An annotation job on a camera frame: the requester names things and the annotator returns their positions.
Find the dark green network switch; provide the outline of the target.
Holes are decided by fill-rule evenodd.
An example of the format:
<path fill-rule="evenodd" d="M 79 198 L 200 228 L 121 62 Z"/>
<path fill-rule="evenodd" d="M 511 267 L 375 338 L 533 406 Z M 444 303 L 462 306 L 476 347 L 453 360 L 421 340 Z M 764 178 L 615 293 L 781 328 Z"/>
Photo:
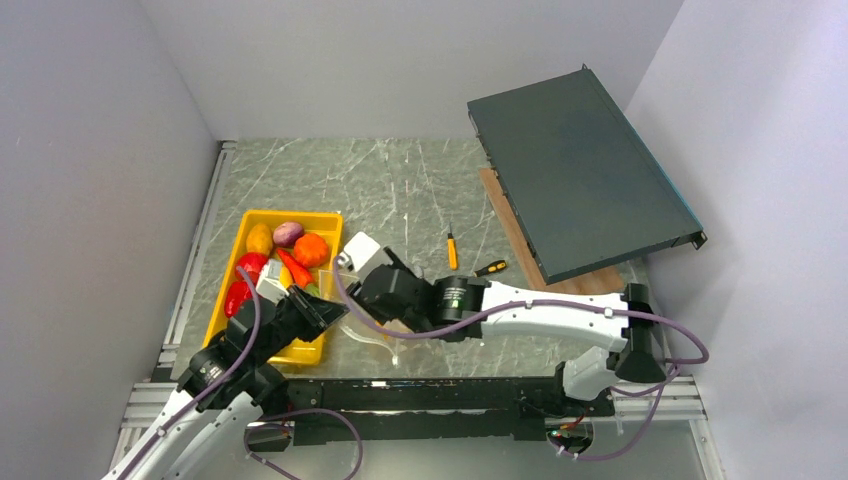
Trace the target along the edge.
<path fill-rule="evenodd" d="M 707 241 L 588 66 L 471 100 L 468 118 L 547 284 Z"/>

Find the purple onion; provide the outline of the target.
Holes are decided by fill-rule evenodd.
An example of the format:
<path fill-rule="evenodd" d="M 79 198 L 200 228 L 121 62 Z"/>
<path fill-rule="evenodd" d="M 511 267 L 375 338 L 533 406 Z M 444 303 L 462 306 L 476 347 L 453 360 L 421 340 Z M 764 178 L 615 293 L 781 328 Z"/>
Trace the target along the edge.
<path fill-rule="evenodd" d="M 284 222 L 273 230 L 272 241 L 278 247 L 292 248 L 305 233 L 306 231 L 300 223 Z"/>

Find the small yellow screwdriver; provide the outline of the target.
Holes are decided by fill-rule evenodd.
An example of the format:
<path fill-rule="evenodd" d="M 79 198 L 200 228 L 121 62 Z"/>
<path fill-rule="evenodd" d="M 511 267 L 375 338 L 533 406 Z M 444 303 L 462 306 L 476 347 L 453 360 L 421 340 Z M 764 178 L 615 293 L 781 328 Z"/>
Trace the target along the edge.
<path fill-rule="evenodd" d="M 457 271 L 459 269 L 459 259 L 456 240 L 452 231 L 452 225 L 449 225 L 447 233 L 447 253 L 449 268 L 453 271 Z"/>

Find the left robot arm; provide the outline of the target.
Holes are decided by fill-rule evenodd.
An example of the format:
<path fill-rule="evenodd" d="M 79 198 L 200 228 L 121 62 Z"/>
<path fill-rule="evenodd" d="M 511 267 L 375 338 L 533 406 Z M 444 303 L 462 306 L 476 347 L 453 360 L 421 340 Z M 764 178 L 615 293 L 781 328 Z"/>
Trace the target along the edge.
<path fill-rule="evenodd" d="M 278 302 L 249 294 L 191 358 L 162 411 L 107 478 L 162 479 L 180 457 L 207 447 L 225 428 L 290 411 L 289 382 L 271 357 L 296 340 L 317 339 L 348 309 L 297 286 Z"/>

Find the yellow plastic tray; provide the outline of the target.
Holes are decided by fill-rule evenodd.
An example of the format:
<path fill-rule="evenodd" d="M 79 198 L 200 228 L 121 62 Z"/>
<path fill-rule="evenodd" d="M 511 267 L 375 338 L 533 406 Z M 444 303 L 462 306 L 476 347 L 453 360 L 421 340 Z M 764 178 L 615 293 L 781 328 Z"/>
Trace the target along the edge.
<path fill-rule="evenodd" d="M 240 280 L 235 272 L 238 260 L 247 253 L 247 238 L 250 230 L 256 225 L 264 224 L 269 228 L 278 227 L 287 221 L 300 223 L 307 233 L 315 233 L 322 237 L 329 246 L 332 255 L 339 253 L 343 233 L 343 217 L 338 213 L 298 212 L 274 210 L 248 210 L 241 219 L 237 233 L 230 241 L 231 250 L 228 263 L 220 276 L 221 285 L 214 304 L 205 338 L 202 345 L 206 347 L 212 338 L 223 331 L 229 317 L 225 314 L 226 294 L 230 285 Z M 275 354 L 269 360 L 272 365 L 315 366 L 321 363 L 325 342 L 328 336 L 322 334 L 312 342 L 295 340 L 292 344 Z"/>

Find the orange carrot with green top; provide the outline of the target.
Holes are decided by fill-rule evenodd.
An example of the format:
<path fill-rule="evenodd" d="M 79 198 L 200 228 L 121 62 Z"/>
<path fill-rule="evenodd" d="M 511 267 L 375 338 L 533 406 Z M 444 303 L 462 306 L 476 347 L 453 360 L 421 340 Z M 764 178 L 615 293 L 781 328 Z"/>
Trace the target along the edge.
<path fill-rule="evenodd" d="M 298 287 L 315 297 L 321 295 L 320 288 L 309 269 L 300 264 L 291 253 L 282 248 L 277 248 L 276 253 Z"/>

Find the red apple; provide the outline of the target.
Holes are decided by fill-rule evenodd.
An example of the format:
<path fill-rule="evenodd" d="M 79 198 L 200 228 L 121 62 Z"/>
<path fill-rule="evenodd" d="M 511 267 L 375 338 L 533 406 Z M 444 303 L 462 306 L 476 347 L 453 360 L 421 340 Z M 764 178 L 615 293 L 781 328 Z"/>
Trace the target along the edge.
<path fill-rule="evenodd" d="M 236 262 L 235 270 L 241 268 L 252 284 L 256 284 L 262 269 L 267 264 L 269 257 L 260 252 L 247 252 Z"/>

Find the red bell pepper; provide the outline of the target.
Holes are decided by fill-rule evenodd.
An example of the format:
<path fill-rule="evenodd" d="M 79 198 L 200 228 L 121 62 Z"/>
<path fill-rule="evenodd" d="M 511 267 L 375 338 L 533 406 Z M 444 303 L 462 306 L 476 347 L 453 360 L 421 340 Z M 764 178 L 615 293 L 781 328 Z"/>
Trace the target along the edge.
<path fill-rule="evenodd" d="M 233 282 L 228 288 L 224 300 L 224 315 L 227 318 L 235 316 L 245 302 L 251 301 L 250 283 L 244 280 Z"/>

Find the wooden cutting board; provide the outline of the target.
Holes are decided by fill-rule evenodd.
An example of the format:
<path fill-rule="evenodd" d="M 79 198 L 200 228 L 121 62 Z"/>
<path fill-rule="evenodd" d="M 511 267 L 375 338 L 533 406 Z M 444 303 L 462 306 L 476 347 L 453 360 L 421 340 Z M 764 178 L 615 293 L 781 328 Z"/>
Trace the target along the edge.
<path fill-rule="evenodd" d="M 604 267 L 563 281 L 547 284 L 517 221 L 494 169 L 481 168 L 479 176 L 487 197 L 509 241 L 528 285 L 535 290 L 562 294 L 607 294 L 624 288 L 615 266 Z"/>

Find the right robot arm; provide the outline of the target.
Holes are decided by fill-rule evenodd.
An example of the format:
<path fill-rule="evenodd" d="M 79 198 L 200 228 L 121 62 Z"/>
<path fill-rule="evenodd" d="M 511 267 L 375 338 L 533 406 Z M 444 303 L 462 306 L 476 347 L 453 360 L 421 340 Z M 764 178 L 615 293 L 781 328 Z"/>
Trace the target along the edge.
<path fill-rule="evenodd" d="M 574 338 L 589 344 L 564 363 L 551 388 L 557 411 L 574 415 L 621 381 L 661 385 L 670 373 L 655 352 L 654 322 L 618 294 L 551 294 L 480 277 L 430 283 L 385 249 L 347 248 L 332 262 L 344 303 L 369 328 L 404 339 L 488 336 Z"/>

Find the orange pumpkin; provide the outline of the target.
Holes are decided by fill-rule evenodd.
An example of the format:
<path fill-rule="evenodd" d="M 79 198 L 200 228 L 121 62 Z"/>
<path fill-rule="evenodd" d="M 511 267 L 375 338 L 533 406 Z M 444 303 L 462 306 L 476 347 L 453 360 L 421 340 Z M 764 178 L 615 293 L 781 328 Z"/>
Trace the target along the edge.
<path fill-rule="evenodd" d="M 318 234 L 305 233 L 298 238 L 292 248 L 295 260 L 305 268 L 323 265 L 330 257 L 328 243 Z"/>

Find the brown potato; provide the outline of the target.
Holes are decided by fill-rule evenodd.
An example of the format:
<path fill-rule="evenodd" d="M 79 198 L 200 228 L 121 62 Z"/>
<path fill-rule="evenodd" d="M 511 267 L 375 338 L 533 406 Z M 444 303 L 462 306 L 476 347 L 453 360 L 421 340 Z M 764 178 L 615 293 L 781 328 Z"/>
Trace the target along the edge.
<path fill-rule="evenodd" d="M 254 225 L 247 235 L 245 246 L 248 253 L 269 257 L 274 248 L 273 231 L 264 223 Z"/>

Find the clear dotted zip bag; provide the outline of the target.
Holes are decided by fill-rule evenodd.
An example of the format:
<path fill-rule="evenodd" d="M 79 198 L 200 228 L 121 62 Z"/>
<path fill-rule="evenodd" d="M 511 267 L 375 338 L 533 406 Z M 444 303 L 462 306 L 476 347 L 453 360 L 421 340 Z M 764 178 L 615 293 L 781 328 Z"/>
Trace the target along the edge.
<path fill-rule="evenodd" d="M 339 289 L 335 283 L 334 275 L 330 267 L 324 267 L 317 271 L 318 282 L 322 297 L 337 303 L 342 303 Z M 408 349 L 404 339 L 385 335 L 374 331 L 355 315 L 346 313 L 332 327 L 334 336 L 340 335 L 340 339 L 350 341 L 356 346 L 356 351 L 374 356 L 391 369 L 398 369 L 401 363 L 401 354 Z"/>

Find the black yellow screwdriver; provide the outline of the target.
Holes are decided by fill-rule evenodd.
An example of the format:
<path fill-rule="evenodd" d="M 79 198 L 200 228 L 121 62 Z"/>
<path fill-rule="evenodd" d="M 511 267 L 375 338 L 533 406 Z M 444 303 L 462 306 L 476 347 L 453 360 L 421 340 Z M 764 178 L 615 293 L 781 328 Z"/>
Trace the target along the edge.
<path fill-rule="evenodd" d="M 500 259 L 500 260 L 490 262 L 489 264 L 475 270 L 473 272 L 473 275 L 475 277 L 485 277 L 485 276 L 489 276 L 489 275 L 493 275 L 493 274 L 496 274 L 498 272 L 501 272 L 501 271 L 505 270 L 507 267 L 508 267 L 508 262 L 504 259 Z"/>

